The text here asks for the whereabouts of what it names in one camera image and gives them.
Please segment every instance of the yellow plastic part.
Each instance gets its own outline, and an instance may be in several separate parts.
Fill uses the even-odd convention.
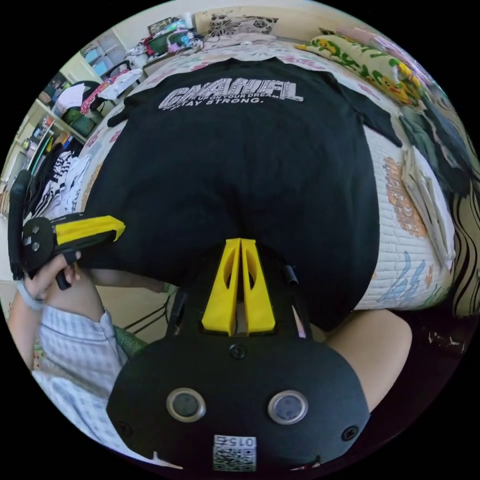
[[[202,325],[210,332],[227,333],[230,337],[234,335],[240,258],[247,334],[271,332],[275,328],[275,317],[257,246],[255,240],[243,238],[226,241]]]
[[[226,241],[210,298],[201,321],[205,330],[235,332],[239,289],[240,238]]]
[[[116,242],[124,230],[125,224],[110,215],[69,221],[55,227],[58,245],[110,231],[115,231],[113,241]]]
[[[275,317],[255,240],[241,239],[241,258],[247,332],[249,335],[271,332],[275,328]]]

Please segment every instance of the leg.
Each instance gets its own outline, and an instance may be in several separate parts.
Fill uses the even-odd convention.
[[[397,380],[411,343],[409,325],[388,310],[358,312],[326,340],[355,371],[370,412]]]
[[[39,370],[108,398],[127,356],[95,285],[85,271],[78,273],[69,289],[54,282],[47,292],[38,332],[44,351]]]
[[[93,322],[99,322],[105,309],[100,295],[86,270],[77,269],[80,279],[68,290],[60,290],[54,282],[45,299],[50,307],[70,314],[87,317]]]

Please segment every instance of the hand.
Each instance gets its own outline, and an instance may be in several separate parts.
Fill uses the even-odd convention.
[[[78,251],[75,254],[77,260],[80,259],[81,253]],[[80,278],[75,271],[75,265],[68,265],[63,255],[57,255],[53,260],[43,266],[39,272],[33,277],[25,277],[26,291],[37,300],[44,300],[47,296],[47,290],[55,281],[55,277],[61,271],[64,272],[66,281],[73,284],[75,280]]]

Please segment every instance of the label sticker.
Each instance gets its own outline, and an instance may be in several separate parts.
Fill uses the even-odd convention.
[[[215,435],[213,469],[218,472],[255,472],[257,438],[254,436]]]

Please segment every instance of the yellow floral pillow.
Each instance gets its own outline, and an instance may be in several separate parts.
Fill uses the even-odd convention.
[[[342,35],[319,35],[296,48],[336,62],[402,105],[418,105],[425,90],[401,61]]]

